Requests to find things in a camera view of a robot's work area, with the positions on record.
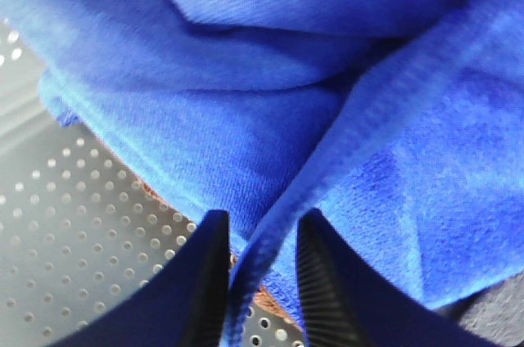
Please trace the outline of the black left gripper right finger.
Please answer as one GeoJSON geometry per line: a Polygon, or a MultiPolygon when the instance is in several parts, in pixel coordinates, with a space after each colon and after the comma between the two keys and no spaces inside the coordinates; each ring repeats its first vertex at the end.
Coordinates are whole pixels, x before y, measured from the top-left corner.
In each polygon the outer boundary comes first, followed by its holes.
{"type": "Polygon", "coordinates": [[[318,209],[300,218],[296,279],[308,346],[488,346],[369,266],[318,209]]]}

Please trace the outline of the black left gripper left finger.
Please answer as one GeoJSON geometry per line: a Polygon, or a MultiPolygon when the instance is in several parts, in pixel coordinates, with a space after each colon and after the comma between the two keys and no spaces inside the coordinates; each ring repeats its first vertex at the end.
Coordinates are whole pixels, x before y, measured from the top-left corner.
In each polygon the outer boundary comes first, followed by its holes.
{"type": "Polygon", "coordinates": [[[206,213],[145,286],[59,346],[217,346],[228,301],[229,218],[206,213]]]}

